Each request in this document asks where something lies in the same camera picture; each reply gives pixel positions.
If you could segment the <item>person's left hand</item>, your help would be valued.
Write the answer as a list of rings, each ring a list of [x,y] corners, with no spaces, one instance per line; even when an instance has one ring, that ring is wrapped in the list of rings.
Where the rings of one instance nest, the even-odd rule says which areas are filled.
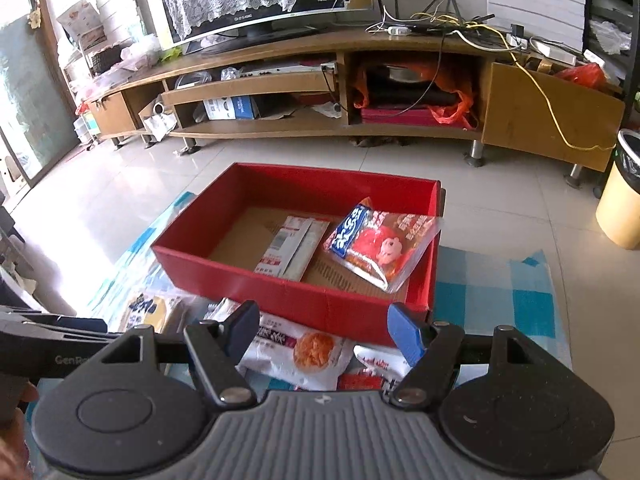
[[[0,477],[2,480],[32,480],[29,450],[25,442],[25,414],[20,408],[1,426]]]

